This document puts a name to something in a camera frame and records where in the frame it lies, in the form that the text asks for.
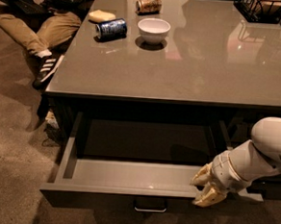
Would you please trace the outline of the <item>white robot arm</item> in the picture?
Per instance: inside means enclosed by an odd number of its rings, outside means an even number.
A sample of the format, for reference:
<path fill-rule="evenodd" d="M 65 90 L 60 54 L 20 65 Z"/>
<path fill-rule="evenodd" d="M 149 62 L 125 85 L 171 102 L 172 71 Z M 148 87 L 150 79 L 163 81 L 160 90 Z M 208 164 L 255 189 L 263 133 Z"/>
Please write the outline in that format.
<path fill-rule="evenodd" d="M 204 186 L 193 203 L 209 207 L 223 201 L 229 192 L 240 193 L 256 179 L 280 174 L 281 118 L 262 118 L 253 125 L 249 140 L 217 154 L 193 176 L 193 186 Z"/>

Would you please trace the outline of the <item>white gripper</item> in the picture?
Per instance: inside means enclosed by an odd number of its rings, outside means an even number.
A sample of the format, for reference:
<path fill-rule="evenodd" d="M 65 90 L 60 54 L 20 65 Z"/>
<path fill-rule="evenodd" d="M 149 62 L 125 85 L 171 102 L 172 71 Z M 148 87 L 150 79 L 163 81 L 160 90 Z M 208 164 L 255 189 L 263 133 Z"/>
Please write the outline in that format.
<path fill-rule="evenodd" d="M 193 203 L 206 208 L 223 201 L 228 192 L 238 193 L 251 186 L 235 171 L 228 151 L 216 155 L 211 163 L 203 165 L 191 179 L 191 184 L 203 187 Z"/>

